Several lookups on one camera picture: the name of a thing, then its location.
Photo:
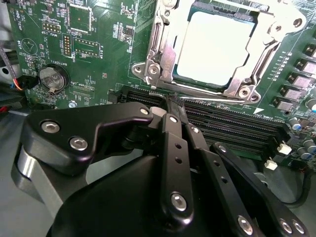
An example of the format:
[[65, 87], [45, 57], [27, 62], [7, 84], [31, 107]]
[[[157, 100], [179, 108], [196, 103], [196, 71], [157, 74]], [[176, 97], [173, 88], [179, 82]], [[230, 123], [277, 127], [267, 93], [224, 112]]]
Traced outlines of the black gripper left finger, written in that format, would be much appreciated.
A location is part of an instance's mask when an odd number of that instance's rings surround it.
[[15, 167], [55, 219], [75, 192], [140, 157], [162, 160], [160, 206], [180, 227], [193, 220], [189, 139], [180, 117], [139, 102], [43, 110], [23, 124]]

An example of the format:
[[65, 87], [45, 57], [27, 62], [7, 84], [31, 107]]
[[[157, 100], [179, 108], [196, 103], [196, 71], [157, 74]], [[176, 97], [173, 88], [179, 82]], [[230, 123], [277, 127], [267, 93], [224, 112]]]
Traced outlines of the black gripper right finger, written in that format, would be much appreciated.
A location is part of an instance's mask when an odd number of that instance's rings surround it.
[[208, 146], [188, 122], [185, 102], [177, 100], [189, 144], [200, 157], [220, 202], [223, 237], [308, 237], [307, 227], [255, 174], [222, 143]]

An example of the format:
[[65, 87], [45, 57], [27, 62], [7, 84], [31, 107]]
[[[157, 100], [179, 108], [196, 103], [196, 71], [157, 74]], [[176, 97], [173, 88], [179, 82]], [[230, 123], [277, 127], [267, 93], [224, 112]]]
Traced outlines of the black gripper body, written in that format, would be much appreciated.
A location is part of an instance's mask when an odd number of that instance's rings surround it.
[[160, 206], [162, 160], [140, 157], [71, 195], [50, 237], [233, 237], [211, 183], [191, 173], [194, 216], [180, 227]]

